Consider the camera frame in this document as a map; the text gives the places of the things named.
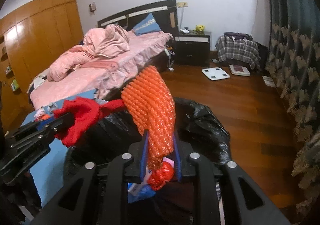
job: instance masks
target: pillow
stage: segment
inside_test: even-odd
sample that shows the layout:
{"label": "pillow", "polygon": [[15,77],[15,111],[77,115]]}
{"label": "pillow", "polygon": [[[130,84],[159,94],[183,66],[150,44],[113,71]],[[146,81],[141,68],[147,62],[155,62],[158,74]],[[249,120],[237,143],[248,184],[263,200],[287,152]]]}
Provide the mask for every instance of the pillow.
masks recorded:
{"label": "pillow", "polygon": [[135,27],[133,27],[133,32],[136,36],[140,36],[142,34],[150,33],[150,32],[160,32],[161,29],[157,24],[155,18],[152,13],[144,18],[141,22],[139,22]]}

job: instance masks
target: dark green curtain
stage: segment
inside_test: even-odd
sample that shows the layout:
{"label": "dark green curtain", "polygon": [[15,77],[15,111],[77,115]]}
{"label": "dark green curtain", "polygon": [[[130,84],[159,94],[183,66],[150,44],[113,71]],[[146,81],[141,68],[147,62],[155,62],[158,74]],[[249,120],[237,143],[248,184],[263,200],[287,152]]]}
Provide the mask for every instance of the dark green curtain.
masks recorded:
{"label": "dark green curtain", "polygon": [[320,11],[314,0],[270,0],[271,40],[266,69],[289,102],[296,139],[304,142],[292,175],[303,174],[299,187],[306,214],[320,193]]}

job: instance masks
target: plaid cloth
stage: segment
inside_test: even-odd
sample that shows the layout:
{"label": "plaid cloth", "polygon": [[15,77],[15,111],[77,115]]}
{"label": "plaid cloth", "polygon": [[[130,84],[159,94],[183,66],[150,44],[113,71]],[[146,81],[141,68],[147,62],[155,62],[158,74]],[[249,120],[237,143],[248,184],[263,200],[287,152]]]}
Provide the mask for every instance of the plaid cloth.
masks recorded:
{"label": "plaid cloth", "polygon": [[250,65],[251,69],[259,68],[260,55],[258,45],[253,40],[235,39],[228,36],[220,36],[216,43],[219,61],[234,59]]}

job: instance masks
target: bed headboard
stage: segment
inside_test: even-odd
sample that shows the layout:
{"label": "bed headboard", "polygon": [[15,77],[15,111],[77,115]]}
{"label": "bed headboard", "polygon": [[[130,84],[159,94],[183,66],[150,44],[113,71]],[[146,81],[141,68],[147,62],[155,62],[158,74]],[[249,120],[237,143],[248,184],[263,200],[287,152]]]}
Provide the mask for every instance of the bed headboard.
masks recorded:
{"label": "bed headboard", "polygon": [[176,0],[149,3],[122,11],[98,21],[98,28],[105,28],[110,23],[118,23],[121,27],[128,26],[127,31],[129,31],[149,13],[153,14],[163,32],[169,32],[173,36],[179,33]]}

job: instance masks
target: metal screw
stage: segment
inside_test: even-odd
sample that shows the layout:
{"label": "metal screw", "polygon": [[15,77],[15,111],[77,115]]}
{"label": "metal screw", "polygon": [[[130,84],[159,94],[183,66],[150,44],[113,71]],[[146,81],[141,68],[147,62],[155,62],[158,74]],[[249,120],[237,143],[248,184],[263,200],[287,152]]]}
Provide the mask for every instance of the metal screw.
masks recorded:
{"label": "metal screw", "polygon": [[198,159],[198,158],[200,157],[200,155],[199,155],[197,152],[192,152],[192,153],[190,154],[190,157],[191,157],[192,159]]}
{"label": "metal screw", "polygon": [[124,160],[129,160],[131,157],[132,157],[132,155],[128,152],[126,152],[122,155],[122,159],[124,159]]}
{"label": "metal screw", "polygon": [[90,169],[92,169],[94,167],[94,163],[93,162],[87,162],[84,167],[86,167],[86,169],[90,170]]}
{"label": "metal screw", "polygon": [[229,161],[228,163],[227,163],[227,166],[229,167],[229,168],[236,168],[237,167],[237,164],[236,164],[236,162],[234,162],[234,161]]}

